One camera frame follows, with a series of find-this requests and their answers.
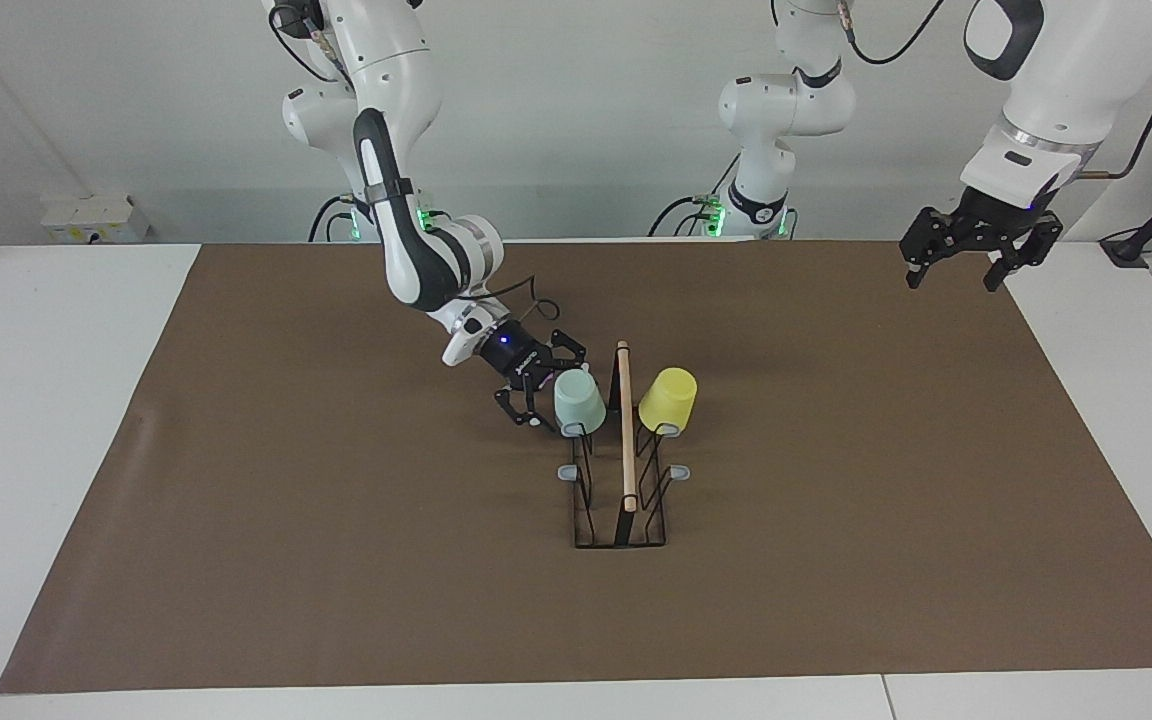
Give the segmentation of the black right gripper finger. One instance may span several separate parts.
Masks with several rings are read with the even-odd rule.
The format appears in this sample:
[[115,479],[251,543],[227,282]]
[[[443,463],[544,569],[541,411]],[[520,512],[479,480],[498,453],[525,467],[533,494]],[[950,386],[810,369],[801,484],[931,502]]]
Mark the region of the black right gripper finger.
[[517,427],[524,427],[524,425],[526,425],[526,427],[552,430],[552,423],[550,423],[547,416],[539,414],[538,409],[536,409],[536,392],[539,392],[543,388],[544,386],[526,386],[521,389],[521,392],[524,393],[525,404],[525,410],[522,411],[516,409],[511,402],[511,396],[517,392],[515,388],[507,386],[498,389],[494,393],[494,400],[497,406],[505,411],[508,418],[511,419],[513,424],[516,424]]
[[586,348],[563,331],[550,333],[550,340],[539,344],[536,366],[547,372],[566,372],[566,370],[585,366]]

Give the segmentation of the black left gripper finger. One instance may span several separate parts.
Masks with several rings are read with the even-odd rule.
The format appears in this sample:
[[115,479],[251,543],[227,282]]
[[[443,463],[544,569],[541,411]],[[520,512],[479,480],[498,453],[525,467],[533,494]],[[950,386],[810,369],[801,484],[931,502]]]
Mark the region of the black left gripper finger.
[[963,252],[957,232],[960,218],[935,209],[922,209],[901,238],[905,262],[905,286],[918,290],[925,274],[938,262]]
[[1032,228],[1016,237],[996,233],[995,250],[1000,252],[1000,258],[984,275],[986,290],[996,291],[1005,285],[1005,278],[1016,270],[1043,264],[1062,232],[1064,223],[1059,218],[1039,218]]

